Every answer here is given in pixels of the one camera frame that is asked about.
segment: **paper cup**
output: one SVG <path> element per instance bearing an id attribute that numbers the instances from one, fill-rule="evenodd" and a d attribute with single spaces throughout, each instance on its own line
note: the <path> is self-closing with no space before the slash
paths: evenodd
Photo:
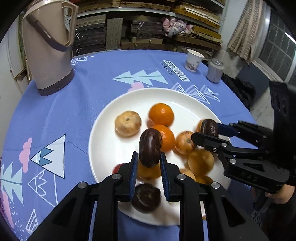
<path id="1" fill-rule="evenodd" d="M 203 58 L 204 56 L 201 53 L 188 49 L 185 69 L 190 72 L 196 72 Z"/>

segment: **blue tablecloth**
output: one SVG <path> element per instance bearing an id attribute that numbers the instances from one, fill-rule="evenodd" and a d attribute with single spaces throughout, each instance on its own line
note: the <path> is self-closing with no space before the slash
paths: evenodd
<path id="1" fill-rule="evenodd" d="M 116 97 L 139 88 L 163 87 L 186 93 L 209 107 L 225 124 L 245 120 L 249 111 L 207 67 L 184 68 L 186 55 L 157 50 L 100 52 L 71 61 L 74 79 L 47 97 L 32 82 L 9 125 L 1 162 L 0 211 L 23 241 L 80 181 L 95 182 L 88 160 L 91 127 Z M 232 139 L 234 146 L 251 147 Z M 120 241 L 174 241 L 179 228 L 157 227 L 118 215 Z"/>

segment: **human hand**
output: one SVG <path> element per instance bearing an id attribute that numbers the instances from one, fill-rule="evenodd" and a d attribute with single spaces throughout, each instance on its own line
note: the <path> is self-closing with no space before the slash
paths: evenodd
<path id="1" fill-rule="evenodd" d="M 287 203 L 294 194 L 295 187 L 285 184 L 282 189 L 276 194 L 265 193 L 266 197 L 272 198 L 276 204 Z M 252 196 L 256 196 L 256 189 L 251 188 Z"/>

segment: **window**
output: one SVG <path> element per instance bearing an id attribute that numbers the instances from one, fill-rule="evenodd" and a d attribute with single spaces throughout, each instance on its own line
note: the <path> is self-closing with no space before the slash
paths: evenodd
<path id="1" fill-rule="evenodd" d="M 296 86 L 296 42 L 282 19 L 266 6 L 255 61 L 278 81 Z"/>

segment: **dark brown fruit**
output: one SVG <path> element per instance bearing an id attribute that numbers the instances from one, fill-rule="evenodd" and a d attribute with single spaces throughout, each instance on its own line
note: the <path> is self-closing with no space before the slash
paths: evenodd
<path id="1" fill-rule="evenodd" d="M 135 188 L 131 204 L 141 213 L 151 213 L 160 204 L 160 190 L 149 183 L 143 183 Z"/>
<path id="2" fill-rule="evenodd" d="M 218 125 L 212 119 L 205 119 L 202 121 L 200 132 L 209 136 L 219 137 Z"/>
<path id="3" fill-rule="evenodd" d="M 149 128 L 141 134 L 139 160 L 145 167 L 154 167 L 160 159 L 162 138 L 158 130 Z"/>

